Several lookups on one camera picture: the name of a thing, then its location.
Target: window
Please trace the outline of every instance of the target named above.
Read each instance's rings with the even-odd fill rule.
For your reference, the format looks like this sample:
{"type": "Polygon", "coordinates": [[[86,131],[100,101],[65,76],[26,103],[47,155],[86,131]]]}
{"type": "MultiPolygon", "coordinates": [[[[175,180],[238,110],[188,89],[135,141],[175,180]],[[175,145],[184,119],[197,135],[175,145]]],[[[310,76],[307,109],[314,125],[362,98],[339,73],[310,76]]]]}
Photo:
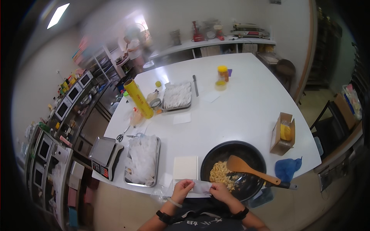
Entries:
{"type": "Polygon", "coordinates": [[[144,16],[142,14],[138,15],[135,17],[135,22],[142,25],[144,28],[140,29],[140,32],[144,34],[144,41],[147,41],[151,39],[152,37],[150,36],[150,32],[148,30],[147,23],[145,22],[144,16]]]}

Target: black apron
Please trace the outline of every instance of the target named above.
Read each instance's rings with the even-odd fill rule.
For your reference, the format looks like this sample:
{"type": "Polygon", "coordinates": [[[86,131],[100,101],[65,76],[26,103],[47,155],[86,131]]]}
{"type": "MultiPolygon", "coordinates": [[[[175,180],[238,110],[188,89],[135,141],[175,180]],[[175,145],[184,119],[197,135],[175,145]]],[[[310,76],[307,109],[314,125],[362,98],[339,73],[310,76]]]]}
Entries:
{"type": "Polygon", "coordinates": [[[182,208],[179,208],[174,215],[174,223],[165,228],[165,231],[243,231],[242,221],[231,219],[231,215],[229,207],[213,197],[186,198],[182,208]]]}

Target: blue cloth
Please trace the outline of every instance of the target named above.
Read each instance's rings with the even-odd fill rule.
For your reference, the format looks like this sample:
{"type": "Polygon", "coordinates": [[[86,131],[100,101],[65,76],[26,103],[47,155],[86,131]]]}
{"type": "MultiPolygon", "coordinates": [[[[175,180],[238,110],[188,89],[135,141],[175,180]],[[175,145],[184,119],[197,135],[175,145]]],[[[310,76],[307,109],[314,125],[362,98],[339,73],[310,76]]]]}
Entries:
{"type": "Polygon", "coordinates": [[[69,222],[71,227],[77,227],[78,228],[78,221],[77,221],[77,211],[71,207],[68,207],[69,209],[69,222]]]}
{"type": "Polygon", "coordinates": [[[288,182],[293,179],[295,171],[298,171],[302,166],[302,157],[300,159],[285,159],[278,160],[275,163],[275,175],[282,182],[288,182]]]}

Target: hand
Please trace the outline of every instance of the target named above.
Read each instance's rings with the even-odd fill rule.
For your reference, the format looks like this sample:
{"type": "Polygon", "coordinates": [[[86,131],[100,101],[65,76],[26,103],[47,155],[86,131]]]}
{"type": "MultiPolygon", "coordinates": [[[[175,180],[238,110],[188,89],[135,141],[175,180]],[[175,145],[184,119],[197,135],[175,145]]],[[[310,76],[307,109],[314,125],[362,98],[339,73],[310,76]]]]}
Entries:
{"type": "Polygon", "coordinates": [[[235,197],[231,195],[229,189],[224,183],[212,183],[209,192],[219,201],[224,202],[225,204],[233,201],[235,197]]]}
{"type": "Polygon", "coordinates": [[[182,204],[184,202],[184,199],[188,195],[188,192],[194,187],[194,185],[195,183],[189,179],[183,179],[177,182],[171,199],[174,202],[182,204]]]}

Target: wooden spatula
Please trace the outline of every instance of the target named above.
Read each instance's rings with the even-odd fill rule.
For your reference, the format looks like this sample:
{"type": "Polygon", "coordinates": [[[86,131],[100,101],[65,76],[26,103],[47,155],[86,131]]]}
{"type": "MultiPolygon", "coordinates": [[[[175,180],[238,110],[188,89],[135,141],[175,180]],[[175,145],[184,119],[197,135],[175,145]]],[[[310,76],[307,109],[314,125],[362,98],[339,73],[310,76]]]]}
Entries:
{"type": "Polygon", "coordinates": [[[253,175],[256,175],[258,177],[261,177],[262,179],[271,182],[273,184],[280,184],[281,180],[279,178],[273,177],[266,175],[264,173],[261,173],[259,171],[254,170],[251,168],[244,160],[241,158],[231,155],[229,157],[229,160],[226,164],[229,170],[231,171],[237,171],[237,172],[242,172],[242,173],[251,173],[253,175]]]}

